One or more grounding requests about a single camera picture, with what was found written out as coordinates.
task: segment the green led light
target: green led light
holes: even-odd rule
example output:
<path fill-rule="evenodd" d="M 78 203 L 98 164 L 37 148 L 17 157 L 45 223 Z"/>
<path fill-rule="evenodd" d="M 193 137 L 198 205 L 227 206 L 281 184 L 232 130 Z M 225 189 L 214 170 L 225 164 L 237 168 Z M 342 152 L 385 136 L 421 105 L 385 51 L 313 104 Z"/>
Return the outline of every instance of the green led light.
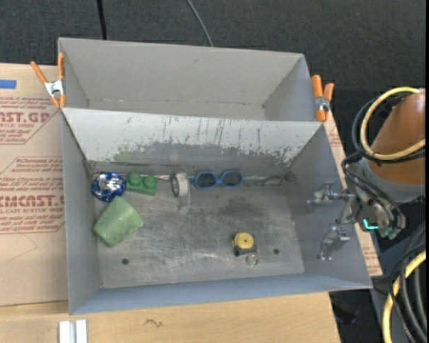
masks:
<path fill-rule="evenodd" d="M 367 230 L 376 230 L 376 229 L 378 229 L 378 226 L 370 226 L 369 222 L 366 219 L 363 219 L 363 222 L 364 222 L 364 227 Z"/>

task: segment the green block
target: green block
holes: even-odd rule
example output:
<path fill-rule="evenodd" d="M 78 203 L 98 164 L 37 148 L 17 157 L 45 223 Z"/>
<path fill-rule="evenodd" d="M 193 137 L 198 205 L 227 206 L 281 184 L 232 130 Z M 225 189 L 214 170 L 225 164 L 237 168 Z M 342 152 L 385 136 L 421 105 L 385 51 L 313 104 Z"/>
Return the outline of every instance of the green block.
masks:
<path fill-rule="evenodd" d="M 127 176 L 127 191 L 154 196 L 156 194 L 156 188 L 157 178 L 152 175 L 142 177 L 140 173 L 130 173 Z"/>
<path fill-rule="evenodd" d="M 143 219 L 125 199 L 115 196 L 94 225 L 94 233 L 109 247 L 143 225 Z"/>

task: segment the black pole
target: black pole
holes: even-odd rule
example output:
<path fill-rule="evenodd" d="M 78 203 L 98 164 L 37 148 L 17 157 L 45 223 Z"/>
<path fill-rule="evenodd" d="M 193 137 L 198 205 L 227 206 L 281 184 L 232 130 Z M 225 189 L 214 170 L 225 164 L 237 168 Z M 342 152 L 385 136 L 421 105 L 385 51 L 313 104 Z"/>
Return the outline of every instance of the black pole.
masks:
<path fill-rule="evenodd" d="M 100 26 L 102 28 L 102 38 L 103 40 L 108 40 L 107 36 L 107 25 L 105 24 L 105 15 L 103 12 L 103 3 L 102 0 L 97 0 L 97 10 L 99 11 Z"/>

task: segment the cardboard sheet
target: cardboard sheet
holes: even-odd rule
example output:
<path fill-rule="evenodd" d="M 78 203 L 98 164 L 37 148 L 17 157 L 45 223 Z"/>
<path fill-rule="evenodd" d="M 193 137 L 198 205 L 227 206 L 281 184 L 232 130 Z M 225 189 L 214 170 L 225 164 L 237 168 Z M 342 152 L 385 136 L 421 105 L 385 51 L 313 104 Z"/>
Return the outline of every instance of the cardboard sheet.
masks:
<path fill-rule="evenodd" d="M 65 300 L 61 113 L 30 65 L 0 79 L 16 80 L 0 89 L 0 306 Z"/>

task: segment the bin floor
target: bin floor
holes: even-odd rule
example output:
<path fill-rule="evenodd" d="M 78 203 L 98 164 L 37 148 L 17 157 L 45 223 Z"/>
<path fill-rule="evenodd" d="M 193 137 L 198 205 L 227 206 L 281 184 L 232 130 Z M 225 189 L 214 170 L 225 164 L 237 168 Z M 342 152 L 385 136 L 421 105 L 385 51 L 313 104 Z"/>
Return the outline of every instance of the bin floor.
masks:
<path fill-rule="evenodd" d="M 170 183 L 159 181 L 154 196 L 125 192 L 144 225 L 114 247 L 100 240 L 104 288 L 172 282 L 260 277 L 304 272 L 292 213 L 281 186 L 191 189 L 181 211 Z M 97 217 L 107 204 L 96 203 Z M 236 257 L 232 236 L 249 232 L 260 250 L 251 267 Z"/>

